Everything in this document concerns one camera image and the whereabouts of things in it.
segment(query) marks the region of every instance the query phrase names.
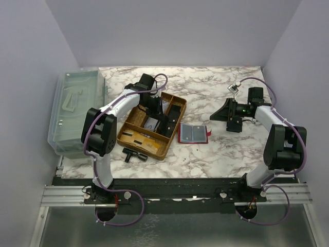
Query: open case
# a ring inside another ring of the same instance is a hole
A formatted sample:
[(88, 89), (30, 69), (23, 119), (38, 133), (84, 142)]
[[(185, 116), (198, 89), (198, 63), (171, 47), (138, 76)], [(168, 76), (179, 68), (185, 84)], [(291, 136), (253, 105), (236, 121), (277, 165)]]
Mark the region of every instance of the open case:
[[(168, 106), (167, 110), (164, 112), (169, 117), (169, 121), (172, 121), (172, 119), (170, 119), (171, 118), (170, 116), (171, 116), (171, 113), (173, 112), (173, 109), (174, 108), (178, 109), (180, 107), (177, 122), (175, 122), (175, 123), (172, 122), (170, 124), (171, 126), (168, 127), (169, 128), (168, 131), (170, 131), (170, 134), (168, 135), (168, 133), (167, 133), (167, 136), (164, 136), (164, 135), (159, 134), (159, 130), (156, 130), (155, 132), (153, 132), (153, 131), (144, 129), (144, 125), (149, 117), (146, 115), (146, 113), (144, 111), (142, 111), (138, 107), (134, 107), (130, 111), (127, 120), (124, 122), (122, 128), (120, 129), (118, 136), (117, 136), (117, 141), (118, 141), (118, 144), (120, 144), (122, 146), (134, 149), (136, 151), (139, 151), (150, 157), (153, 157), (153, 158), (156, 158), (156, 159), (162, 161), (166, 157), (170, 144), (173, 141), (173, 138), (178, 130), (179, 123), (180, 123), (180, 121), (184, 115), (185, 109), (186, 109), (187, 101), (183, 98), (180, 98), (180, 97), (177, 97), (177, 96), (174, 96), (171, 94), (167, 94), (164, 92), (161, 93), (161, 97), (164, 101), (169, 102), (169, 106)], [(137, 147), (131, 143), (123, 142), (122, 140), (120, 140), (122, 133), (127, 130), (133, 130), (133, 131), (139, 132), (141, 134), (149, 136), (150, 139), (153, 139), (155, 141), (155, 143), (160, 145), (160, 148), (158, 149), (156, 154), (148, 152), (148, 151), (146, 151), (140, 147)]]

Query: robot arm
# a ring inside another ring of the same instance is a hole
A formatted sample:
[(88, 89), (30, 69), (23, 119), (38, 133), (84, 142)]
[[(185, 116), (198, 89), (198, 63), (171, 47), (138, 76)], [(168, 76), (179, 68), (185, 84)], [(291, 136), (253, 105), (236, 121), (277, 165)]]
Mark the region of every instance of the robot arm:
[[(82, 143), (85, 142), (86, 135), (94, 120), (100, 114), (103, 114), (92, 128), (88, 142), (86, 144), (86, 150), (91, 152), (93, 156), (96, 157), (95, 159), (97, 160), (98, 164), (98, 178), (106, 188), (108, 188), (113, 181), (109, 162), (109, 153), (113, 150), (116, 143), (117, 119), (120, 119), (129, 110), (138, 106), (139, 104), (146, 107), (148, 113), (153, 113), (153, 117), (158, 117), (162, 120), (166, 119), (162, 112), (161, 98), (152, 98), (149, 93), (141, 92), (151, 90), (154, 82), (155, 79), (152, 76), (143, 74), (139, 82), (127, 85), (124, 88), (122, 94), (111, 103), (101, 107), (100, 109), (91, 108), (87, 112), (83, 132), (81, 135)], [(101, 187), (95, 174), (93, 183)]]
[[(251, 87), (248, 91), (248, 104), (240, 104), (235, 100), (237, 88), (228, 87), (234, 98), (226, 102), (218, 111), (210, 116), (210, 120), (227, 122), (227, 131), (241, 132), (242, 118), (252, 117), (259, 121), (269, 132), (264, 150), (264, 163), (241, 178), (241, 190), (260, 189), (264, 180), (273, 174), (298, 169), (303, 162), (303, 149), (291, 128), (273, 113), (271, 104), (265, 103), (262, 87)], [(295, 127), (306, 143), (306, 129)]]

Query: gray wall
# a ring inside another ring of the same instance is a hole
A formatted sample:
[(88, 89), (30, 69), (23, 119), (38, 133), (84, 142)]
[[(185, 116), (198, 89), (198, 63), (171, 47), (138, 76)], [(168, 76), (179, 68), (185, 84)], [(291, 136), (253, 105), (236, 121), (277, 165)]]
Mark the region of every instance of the gray wall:
[(81, 66), (264, 66), (300, 0), (46, 0)]
[(28, 246), (58, 157), (47, 143), (57, 76), (77, 62), (43, 0), (1, 1), (0, 245)]
[(329, 244), (329, 1), (303, 0), (264, 68), (277, 109), (307, 128), (307, 165), (301, 173)]

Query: white marble tabletop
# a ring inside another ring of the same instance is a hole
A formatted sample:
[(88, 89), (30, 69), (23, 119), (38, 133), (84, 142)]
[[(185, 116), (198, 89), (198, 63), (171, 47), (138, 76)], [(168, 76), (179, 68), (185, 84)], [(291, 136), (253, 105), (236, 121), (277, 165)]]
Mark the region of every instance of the white marble tabletop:
[[(125, 163), (123, 147), (116, 144), (111, 152), (114, 178), (231, 178), (241, 177), (263, 162), (263, 151), (268, 136), (258, 122), (243, 123), (241, 133), (226, 131), (226, 123), (210, 121), (226, 98), (232, 97), (227, 87), (245, 77), (263, 79), (260, 67), (104, 67), (100, 68), (108, 83), (109, 102), (116, 98), (129, 83), (139, 81), (143, 73), (155, 76), (165, 73), (169, 77), (165, 92), (187, 100), (181, 122), (211, 127), (208, 144), (179, 144), (175, 136), (163, 161), (150, 158), (142, 162), (131, 158)], [(237, 101), (247, 103), (248, 88), (261, 86), (264, 98), (270, 102), (268, 91), (260, 82), (247, 80), (240, 86)], [(126, 116), (118, 122), (120, 130)], [(92, 178), (89, 158), (63, 159), (64, 179)]]

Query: black tool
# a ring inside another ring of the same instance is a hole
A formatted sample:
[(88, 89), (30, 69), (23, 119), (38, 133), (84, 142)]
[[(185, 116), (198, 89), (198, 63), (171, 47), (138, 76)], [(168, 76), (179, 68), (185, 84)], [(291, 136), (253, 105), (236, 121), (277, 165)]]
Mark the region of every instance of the black tool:
[(136, 152), (134, 150), (131, 150), (129, 148), (123, 148), (122, 152), (127, 154), (127, 157), (124, 160), (127, 163), (129, 163), (129, 160), (132, 156), (135, 156), (135, 157), (139, 158), (141, 161), (147, 161), (148, 160), (148, 157), (146, 155), (138, 153), (138, 152)]

